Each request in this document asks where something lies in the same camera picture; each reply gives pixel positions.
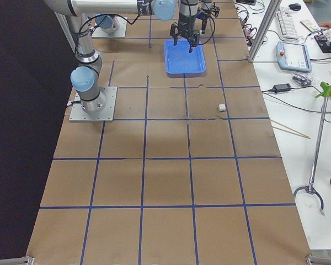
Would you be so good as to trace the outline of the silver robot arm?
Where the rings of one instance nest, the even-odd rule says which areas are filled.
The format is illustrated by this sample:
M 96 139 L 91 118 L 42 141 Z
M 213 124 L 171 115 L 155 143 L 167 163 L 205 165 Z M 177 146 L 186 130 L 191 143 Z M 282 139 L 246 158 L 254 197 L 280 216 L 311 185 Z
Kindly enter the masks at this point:
M 154 14 L 162 21 L 172 18 L 175 4 L 172 1 L 154 1 Z M 180 1 L 179 19 L 173 23 L 170 29 L 171 36 L 182 36 L 183 38 L 195 38 L 204 35 L 207 21 L 218 17 L 220 8 L 213 1 L 202 1 L 200 7 L 194 9 L 196 5 L 190 1 Z M 120 15 L 97 15 L 94 18 L 93 30 L 100 29 L 105 34 L 113 35 L 120 29 L 119 19 L 129 24 L 133 24 Z
M 74 54 L 78 67 L 71 73 L 71 82 L 77 91 L 84 113 L 96 115 L 108 102 L 98 78 L 102 67 L 102 57 L 94 47 L 89 32 L 87 14 L 101 17 L 120 14 L 140 16 L 155 15 L 162 21 L 173 18 L 176 1 L 46 1 L 54 12 L 67 20 L 68 30 L 74 41 Z

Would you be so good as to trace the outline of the white block near arm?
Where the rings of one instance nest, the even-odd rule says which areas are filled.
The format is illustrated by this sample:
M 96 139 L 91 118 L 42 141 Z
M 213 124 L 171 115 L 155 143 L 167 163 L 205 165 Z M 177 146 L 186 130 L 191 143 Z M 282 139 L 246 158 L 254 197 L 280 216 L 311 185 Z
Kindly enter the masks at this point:
M 219 112 L 225 112 L 226 111 L 226 105 L 225 104 L 219 104 L 218 105 L 218 111 Z

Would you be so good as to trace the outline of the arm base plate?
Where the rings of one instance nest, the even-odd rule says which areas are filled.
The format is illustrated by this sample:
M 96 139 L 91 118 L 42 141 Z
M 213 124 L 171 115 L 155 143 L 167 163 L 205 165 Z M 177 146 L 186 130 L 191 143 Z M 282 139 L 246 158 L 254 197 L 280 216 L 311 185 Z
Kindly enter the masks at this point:
M 97 19 L 92 31 L 94 39 L 121 39 L 126 36 L 127 21 L 121 17 L 106 16 Z
M 98 98 L 88 102 L 80 99 L 78 93 L 75 93 L 72 104 L 70 118 L 71 122 L 112 122 L 114 120 L 115 103 L 117 98 L 117 87 L 99 87 Z

